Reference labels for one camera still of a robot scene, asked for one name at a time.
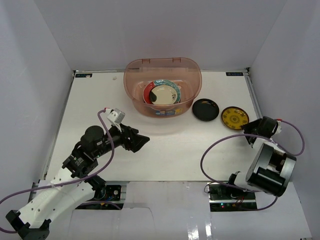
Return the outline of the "yellow patterned plate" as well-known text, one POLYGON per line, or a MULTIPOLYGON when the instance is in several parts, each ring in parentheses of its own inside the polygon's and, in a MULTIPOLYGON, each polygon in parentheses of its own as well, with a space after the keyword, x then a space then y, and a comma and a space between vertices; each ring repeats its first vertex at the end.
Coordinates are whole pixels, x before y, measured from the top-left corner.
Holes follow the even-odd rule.
POLYGON ((231 130, 240 131, 242 126, 250 122, 249 115, 240 107, 229 106, 221 112, 223 125, 231 130))

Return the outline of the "red and teal floral plate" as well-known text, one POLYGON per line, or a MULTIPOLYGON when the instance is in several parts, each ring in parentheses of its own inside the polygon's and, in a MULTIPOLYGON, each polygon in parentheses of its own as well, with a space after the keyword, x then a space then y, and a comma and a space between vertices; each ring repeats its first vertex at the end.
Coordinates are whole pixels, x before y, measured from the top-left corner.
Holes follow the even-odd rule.
POLYGON ((144 102, 146 104, 155 105, 155 104, 152 104, 152 102, 150 100, 150 97, 149 97, 149 93, 153 88, 155 88, 157 86, 163 86, 163 85, 173 87, 176 90, 176 92, 177 92, 177 100, 176 100, 176 102, 174 104, 179 103, 180 100, 181 100, 180 88, 173 81, 170 81, 170 80, 167 80, 167 79, 158 79, 158 80, 154 80, 154 81, 150 82, 143 90, 142 97, 143 97, 144 102))

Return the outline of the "cream floral plate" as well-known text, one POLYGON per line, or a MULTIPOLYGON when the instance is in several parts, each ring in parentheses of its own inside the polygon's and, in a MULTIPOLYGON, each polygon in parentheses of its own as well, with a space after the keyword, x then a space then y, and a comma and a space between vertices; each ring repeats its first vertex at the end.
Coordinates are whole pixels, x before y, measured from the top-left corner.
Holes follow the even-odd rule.
POLYGON ((150 101, 154 105, 172 105, 177 97, 177 91, 168 85, 156 86, 149 93, 150 101))

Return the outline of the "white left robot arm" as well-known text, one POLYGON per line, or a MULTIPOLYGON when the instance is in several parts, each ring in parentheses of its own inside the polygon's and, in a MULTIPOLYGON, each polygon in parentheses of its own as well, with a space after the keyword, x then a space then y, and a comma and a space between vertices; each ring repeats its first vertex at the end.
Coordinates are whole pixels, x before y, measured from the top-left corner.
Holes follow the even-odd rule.
POLYGON ((92 171, 98 158, 123 147, 139 151, 150 138, 130 126, 112 126, 109 133, 97 125, 90 126, 62 163, 56 176, 19 210, 10 210, 5 218, 23 240, 45 240, 50 225, 62 214, 73 211, 84 202, 105 196, 106 181, 92 171))

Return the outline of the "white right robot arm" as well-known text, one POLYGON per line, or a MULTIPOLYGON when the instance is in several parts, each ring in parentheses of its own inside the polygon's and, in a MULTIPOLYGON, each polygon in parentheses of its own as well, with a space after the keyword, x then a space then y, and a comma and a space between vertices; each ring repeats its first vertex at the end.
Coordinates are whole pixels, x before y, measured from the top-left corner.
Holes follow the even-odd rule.
POLYGON ((225 187, 226 195, 236 200, 245 189, 281 197, 287 189, 297 159, 272 142, 272 136, 281 130, 279 122, 264 116, 241 126, 241 129, 257 154, 247 173, 238 171, 230 175, 225 187))

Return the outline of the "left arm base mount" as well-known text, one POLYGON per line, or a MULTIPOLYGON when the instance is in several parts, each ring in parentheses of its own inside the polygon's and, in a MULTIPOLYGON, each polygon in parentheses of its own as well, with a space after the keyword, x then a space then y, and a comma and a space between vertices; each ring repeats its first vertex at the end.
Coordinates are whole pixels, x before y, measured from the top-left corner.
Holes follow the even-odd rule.
POLYGON ((94 197, 89 200, 91 203, 83 205, 82 207, 86 210, 121 210, 123 204, 121 200, 121 185, 106 185, 101 190, 95 192, 94 197))

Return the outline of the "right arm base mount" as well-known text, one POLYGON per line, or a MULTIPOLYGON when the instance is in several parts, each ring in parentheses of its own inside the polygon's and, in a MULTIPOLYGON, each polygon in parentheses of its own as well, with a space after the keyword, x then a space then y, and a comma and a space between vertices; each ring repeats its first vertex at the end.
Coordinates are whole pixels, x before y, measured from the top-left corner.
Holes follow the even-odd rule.
POLYGON ((245 192, 213 182, 204 187, 204 192, 208 195, 212 213, 243 212, 258 209, 254 192, 245 192))

